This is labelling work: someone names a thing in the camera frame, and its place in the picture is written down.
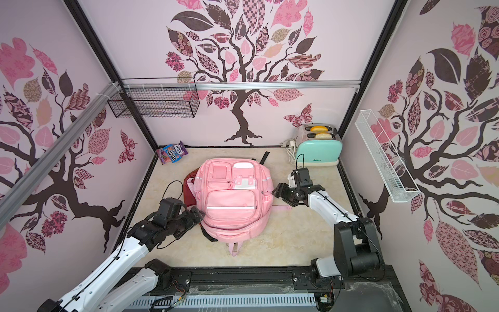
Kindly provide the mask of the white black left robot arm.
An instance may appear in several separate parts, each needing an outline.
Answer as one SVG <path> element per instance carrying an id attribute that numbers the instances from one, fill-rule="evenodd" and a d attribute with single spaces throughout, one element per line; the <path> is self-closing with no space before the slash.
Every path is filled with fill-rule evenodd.
<path id="1" fill-rule="evenodd" d="M 197 207 L 164 198 L 156 212 L 136 223 L 117 249 L 86 279 L 59 300 L 46 300 L 39 311 L 123 311 L 136 299 L 172 284 L 171 268 L 153 259 L 122 285 L 129 270 L 169 236 L 182 238 L 204 218 Z"/>

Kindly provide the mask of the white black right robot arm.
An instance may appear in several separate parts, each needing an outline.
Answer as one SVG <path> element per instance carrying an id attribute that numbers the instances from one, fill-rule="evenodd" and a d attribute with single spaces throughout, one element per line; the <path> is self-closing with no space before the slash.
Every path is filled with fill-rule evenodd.
<path id="1" fill-rule="evenodd" d="M 313 183 L 307 168 L 293 170 L 288 183 L 278 184 L 272 194 L 292 207 L 307 206 L 333 229 L 333 254 L 312 261 L 319 277 L 348 278 L 385 268 L 374 223 L 338 204 L 323 186 Z"/>

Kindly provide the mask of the red backpack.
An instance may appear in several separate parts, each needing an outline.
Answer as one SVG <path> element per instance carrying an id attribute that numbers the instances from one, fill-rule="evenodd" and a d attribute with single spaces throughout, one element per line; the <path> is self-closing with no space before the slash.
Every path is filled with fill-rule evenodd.
<path id="1" fill-rule="evenodd" d="M 184 198 L 184 204 L 187 207 L 195 206 L 196 205 L 196 199 L 195 196 L 192 193 L 191 188 L 189 187 L 188 182 L 193 183 L 193 179 L 196 177 L 196 174 L 198 172 L 198 168 L 193 170 L 191 173 L 189 173 L 183 182 L 183 198 Z"/>

